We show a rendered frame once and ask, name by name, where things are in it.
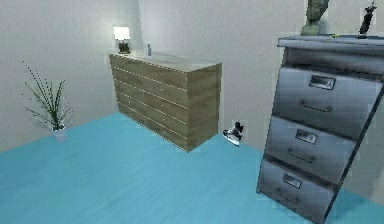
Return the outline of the grey metal filing cabinet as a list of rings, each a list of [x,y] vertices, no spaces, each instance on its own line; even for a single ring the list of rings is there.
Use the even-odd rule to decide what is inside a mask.
[[[256,190],[325,224],[384,95],[384,37],[289,36]]]

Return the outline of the green house plant white pot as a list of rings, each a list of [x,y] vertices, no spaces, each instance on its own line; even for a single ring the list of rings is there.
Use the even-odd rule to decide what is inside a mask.
[[[57,142],[65,142],[67,140],[67,133],[64,120],[72,112],[72,108],[69,105],[63,106],[62,95],[65,81],[60,81],[58,88],[54,89],[53,82],[42,79],[37,70],[32,70],[28,64],[26,64],[26,69],[35,81],[37,89],[34,90],[27,82],[25,82],[25,85],[32,92],[46,114],[39,113],[28,107],[26,107],[26,110],[30,112],[33,117],[38,117],[42,119],[45,124],[51,126],[51,132]]]

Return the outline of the white shade table lamp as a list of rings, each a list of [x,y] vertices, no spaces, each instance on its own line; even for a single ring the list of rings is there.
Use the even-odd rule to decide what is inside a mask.
[[[130,30],[128,27],[114,27],[113,33],[119,44],[119,54],[129,54],[130,48],[128,40],[130,39]]]

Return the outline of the black and white shoe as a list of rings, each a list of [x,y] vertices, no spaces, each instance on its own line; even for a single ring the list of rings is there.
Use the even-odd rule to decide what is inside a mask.
[[[224,138],[231,142],[233,145],[239,146],[242,139],[243,129],[244,126],[239,122],[236,122],[231,129],[224,130],[222,134]]]

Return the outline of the wooden chest of drawers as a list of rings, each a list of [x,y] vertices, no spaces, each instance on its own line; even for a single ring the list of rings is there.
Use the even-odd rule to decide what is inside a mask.
[[[221,63],[138,51],[109,59],[122,114],[185,152],[218,133]]]

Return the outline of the grey green bust statue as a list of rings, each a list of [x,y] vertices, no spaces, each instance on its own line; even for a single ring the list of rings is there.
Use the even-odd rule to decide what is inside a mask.
[[[302,36],[316,36],[320,32],[320,19],[328,8],[329,0],[308,0],[306,24],[302,27]]]

